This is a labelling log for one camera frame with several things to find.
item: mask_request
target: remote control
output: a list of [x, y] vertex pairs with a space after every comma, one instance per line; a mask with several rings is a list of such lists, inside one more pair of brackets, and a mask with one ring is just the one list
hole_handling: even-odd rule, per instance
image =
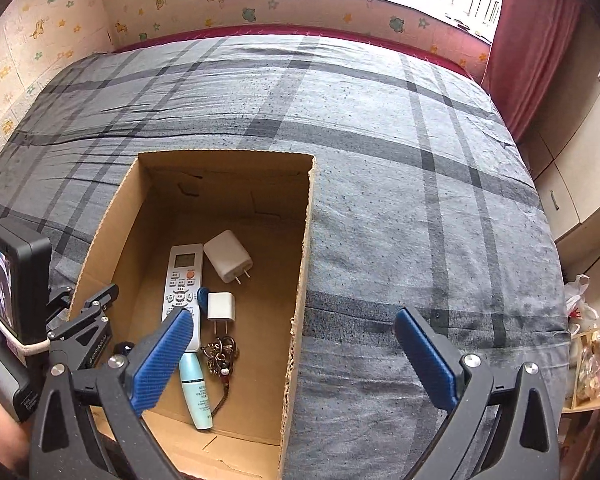
[[200, 350], [200, 308], [196, 293], [202, 285], [202, 244], [178, 245], [171, 248], [167, 279], [164, 283], [162, 320], [175, 306], [183, 306], [193, 317], [193, 336], [187, 352]]

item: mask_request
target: metal bolt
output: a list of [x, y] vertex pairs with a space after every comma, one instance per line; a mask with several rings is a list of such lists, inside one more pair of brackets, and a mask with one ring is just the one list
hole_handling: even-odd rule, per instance
[[469, 368], [477, 368], [481, 363], [482, 361], [476, 354], [468, 354], [464, 356], [464, 364], [466, 364]]
[[538, 365], [536, 363], [525, 363], [525, 372], [531, 375], [535, 375], [539, 372]]
[[116, 354], [112, 355], [107, 363], [109, 364], [109, 368], [120, 368], [125, 365], [125, 362], [126, 359], [123, 355]]
[[58, 375], [64, 374], [64, 365], [58, 363], [57, 365], [53, 365], [51, 367], [51, 375], [57, 377]]

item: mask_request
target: open cardboard box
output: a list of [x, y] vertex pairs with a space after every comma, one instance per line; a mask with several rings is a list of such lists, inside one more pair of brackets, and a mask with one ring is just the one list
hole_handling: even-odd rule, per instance
[[[176, 370], [143, 417], [183, 473], [205, 480], [282, 476], [296, 389], [306, 293], [314, 158], [301, 153], [190, 150], [140, 153], [113, 197], [85, 259], [70, 316], [109, 283], [113, 342], [137, 342], [160, 324], [172, 246], [231, 229], [253, 259], [251, 279], [223, 283], [210, 262], [202, 283], [235, 296], [230, 328], [240, 355], [211, 431], [190, 419]], [[213, 326], [202, 323], [202, 342]], [[222, 396], [205, 369], [213, 408]], [[101, 432], [112, 436], [102, 410]]]

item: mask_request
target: pink curtain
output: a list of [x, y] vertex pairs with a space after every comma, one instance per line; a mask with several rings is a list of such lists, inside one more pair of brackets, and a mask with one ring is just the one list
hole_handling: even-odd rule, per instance
[[516, 142], [544, 97], [579, 15], [579, 0], [502, 0], [482, 87]]

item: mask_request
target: gray plaid bed sheet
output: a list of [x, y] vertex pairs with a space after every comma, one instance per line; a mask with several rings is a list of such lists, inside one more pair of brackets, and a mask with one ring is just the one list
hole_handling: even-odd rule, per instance
[[493, 367], [537, 362], [558, 417], [569, 341], [558, 256], [476, 83], [304, 36], [94, 55], [49, 83], [0, 153], [0, 217], [49, 237], [52, 284], [74, 284], [136, 153], [183, 148], [317, 157], [286, 479], [401, 479], [426, 448], [445, 413], [392, 335], [403, 304]]

